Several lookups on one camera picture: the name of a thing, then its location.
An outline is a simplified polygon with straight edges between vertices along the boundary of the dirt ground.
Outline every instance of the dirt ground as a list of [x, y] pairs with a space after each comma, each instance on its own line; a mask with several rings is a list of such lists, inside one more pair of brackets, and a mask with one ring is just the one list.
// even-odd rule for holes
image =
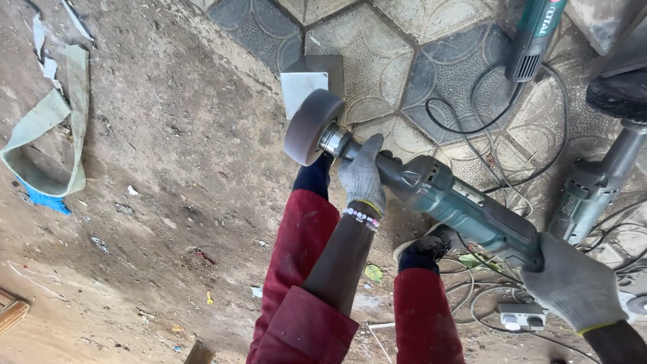
[[[0, 3], [4, 145], [13, 125], [52, 86], [32, 50], [33, 11], [21, 1]], [[66, 85], [65, 44], [91, 45], [58, 2], [35, 4], [43, 12], [45, 48], [59, 61], [58, 79]], [[182, 363], [198, 337], [217, 350], [216, 363], [244, 362], [260, 309], [251, 287], [263, 284], [298, 171], [282, 152], [286, 120], [279, 83], [188, 3], [74, 5], [97, 40], [83, 150], [88, 184], [65, 198], [72, 214], [63, 215], [24, 204], [21, 187], [12, 186], [15, 177], [0, 168], [0, 286], [32, 305], [0, 338], [0, 362]], [[65, 181], [72, 150], [61, 129], [26, 152]], [[128, 185], [139, 195], [130, 195]], [[331, 202], [341, 207], [344, 198], [333, 174]], [[117, 212], [115, 203], [134, 214]], [[392, 197], [388, 209], [369, 256], [385, 279], [360, 281], [353, 319], [363, 326], [350, 363], [386, 362], [365, 323], [392, 322], [397, 267], [391, 246], [431, 224]], [[213, 264], [193, 254], [195, 248]], [[466, 278], [449, 277], [446, 285]], [[495, 296], [478, 311], [491, 310]], [[461, 291], [451, 301], [460, 297]], [[553, 317], [549, 328], [546, 336], [589, 352], [563, 322]], [[534, 337], [499, 335], [477, 324], [459, 331], [469, 363], [539, 364], [552, 354], [587, 362]], [[376, 333], [394, 358], [393, 329]]]

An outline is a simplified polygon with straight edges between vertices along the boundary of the white glove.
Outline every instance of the white glove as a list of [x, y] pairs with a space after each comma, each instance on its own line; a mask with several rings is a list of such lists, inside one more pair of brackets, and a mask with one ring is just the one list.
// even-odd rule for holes
[[353, 201], [367, 203], [379, 212], [380, 216], [384, 216], [386, 196], [380, 182], [380, 174], [377, 172], [375, 158], [383, 142], [382, 134], [370, 137], [352, 162], [342, 159], [337, 172], [346, 190], [346, 204]]
[[546, 232], [539, 233], [539, 245], [544, 271], [522, 270], [521, 277], [528, 292], [543, 306], [580, 335], [628, 318], [620, 306], [611, 268]]

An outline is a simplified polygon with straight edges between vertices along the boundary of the beaded bracelet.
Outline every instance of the beaded bracelet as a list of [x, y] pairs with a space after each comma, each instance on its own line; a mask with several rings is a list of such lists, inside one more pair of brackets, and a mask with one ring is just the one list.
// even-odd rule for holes
[[377, 227], [380, 226], [380, 223], [376, 219], [374, 219], [374, 218], [372, 218], [370, 216], [366, 216], [366, 214], [364, 214], [364, 213], [362, 213], [360, 211], [354, 210], [354, 209], [352, 209], [350, 207], [342, 210], [342, 214], [353, 215], [355, 217], [355, 220], [358, 221], [358, 222], [366, 221], [366, 227], [370, 231], [373, 231], [374, 233], [377, 233]]

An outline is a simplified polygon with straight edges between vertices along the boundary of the green leaf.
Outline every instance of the green leaf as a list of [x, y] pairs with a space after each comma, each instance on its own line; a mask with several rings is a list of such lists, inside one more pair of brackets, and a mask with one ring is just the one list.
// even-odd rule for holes
[[[476, 256], [478, 256], [483, 261], [486, 260], [486, 258], [481, 256], [480, 254], [476, 254]], [[461, 263], [463, 263], [467, 268], [477, 267], [481, 263], [479, 262], [478, 259], [474, 258], [474, 255], [471, 255], [471, 254], [461, 255], [458, 257], [458, 260], [460, 260]], [[501, 267], [499, 267], [499, 265], [496, 263], [489, 262], [487, 265], [498, 272], [502, 271]], [[485, 267], [475, 268], [475, 270], [479, 270], [479, 269], [486, 269], [486, 268]]]
[[366, 266], [366, 268], [364, 269], [364, 274], [378, 283], [382, 282], [382, 278], [384, 276], [382, 270], [374, 264], [369, 264], [368, 266]]

